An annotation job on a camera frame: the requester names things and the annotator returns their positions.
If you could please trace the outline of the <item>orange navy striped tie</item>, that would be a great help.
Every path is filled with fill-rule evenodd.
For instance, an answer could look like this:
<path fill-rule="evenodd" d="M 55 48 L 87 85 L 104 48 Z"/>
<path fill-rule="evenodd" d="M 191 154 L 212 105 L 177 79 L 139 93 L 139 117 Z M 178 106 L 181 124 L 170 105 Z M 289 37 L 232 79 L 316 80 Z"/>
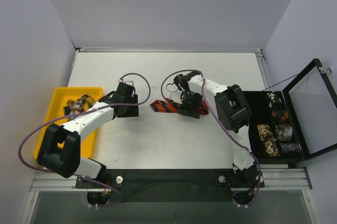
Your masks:
<path fill-rule="evenodd" d="M 182 111 L 181 104 L 177 102 L 155 100 L 150 104 L 150 107 L 154 112 L 188 115 L 188 110 L 185 109 L 185 112 Z M 205 101 L 202 100 L 199 107 L 196 110 L 192 110 L 192 112 L 198 115 L 208 115 L 209 108 L 207 107 Z"/>

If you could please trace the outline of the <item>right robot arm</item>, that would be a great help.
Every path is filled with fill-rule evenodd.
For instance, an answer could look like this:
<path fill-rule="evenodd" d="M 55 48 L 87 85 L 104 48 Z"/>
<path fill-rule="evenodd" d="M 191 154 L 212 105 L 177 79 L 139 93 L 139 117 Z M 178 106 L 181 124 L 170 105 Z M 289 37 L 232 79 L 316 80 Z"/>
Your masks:
<path fill-rule="evenodd" d="M 233 149 L 233 180 L 240 187 L 251 183 L 249 170 L 255 169 L 255 159 L 249 139 L 251 109 L 241 88 L 216 83 L 202 76 L 198 71 L 186 75 L 179 74 L 174 84 L 182 92 L 182 104 L 206 103 L 209 112 L 231 140 Z"/>

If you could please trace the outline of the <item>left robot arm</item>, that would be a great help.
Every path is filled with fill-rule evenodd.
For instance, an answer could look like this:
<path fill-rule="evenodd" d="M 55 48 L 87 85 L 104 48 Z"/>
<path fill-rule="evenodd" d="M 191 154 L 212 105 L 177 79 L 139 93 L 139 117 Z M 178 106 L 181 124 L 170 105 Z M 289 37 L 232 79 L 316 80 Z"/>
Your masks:
<path fill-rule="evenodd" d="M 117 117 L 139 116 L 135 87 L 119 83 L 115 91 L 101 97 L 86 113 L 61 125 L 50 124 L 45 131 L 37 163 L 64 178 L 87 177 L 95 188 L 106 183 L 105 166 L 81 156 L 81 143 L 101 125 Z"/>

